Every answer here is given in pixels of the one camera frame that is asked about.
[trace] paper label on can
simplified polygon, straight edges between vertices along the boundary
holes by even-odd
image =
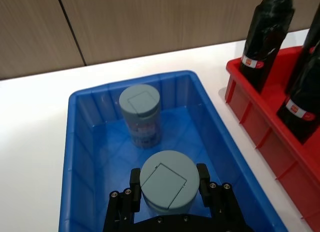
[[[313,121],[316,116],[296,105],[291,99],[287,99],[285,107],[295,116],[305,121]]]
[[[254,60],[254,59],[248,58],[245,55],[242,55],[241,62],[245,66],[248,66],[250,68],[255,68],[255,69],[260,69],[260,68],[262,68],[264,66],[264,62],[263,61]]]

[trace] screw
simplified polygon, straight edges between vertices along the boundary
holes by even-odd
[[[156,221],[158,222],[158,224],[161,224],[163,222],[163,219],[161,217],[157,218]]]
[[[225,185],[223,185],[223,188],[225,188],[226,190],[228,190],[228,189],[230,189],[231,188],[231,186],[229,185],[229,184],[225,184]]]

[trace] blue plastic bin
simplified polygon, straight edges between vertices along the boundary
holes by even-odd
[[[163,137],[135,147],[119,106],[124,89],[149,84],[161,96]],[[129,186],[132,168],[154,153],[175,150],[205,163],[211,180],[233,185],[247,224],[256,232],[287,231],[248,167],[195,73],[178,71],[101,85],[69,98],[60,232],[102,232],[109,193]],[[199,193],[190,214],[210,216]],[[135,222],[150,218],[144,199]]]

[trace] container lid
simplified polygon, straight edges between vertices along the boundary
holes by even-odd
[[[140,173],[144,197],[162,211],[190,203],[199,189],[196,165],[183,153],[164,150],[152,155]]]
[[[153,115],[160,103],[156,88],[148,84],[138,84],[126,88],[120,95],[119,104],[127,119],[143,119]]]

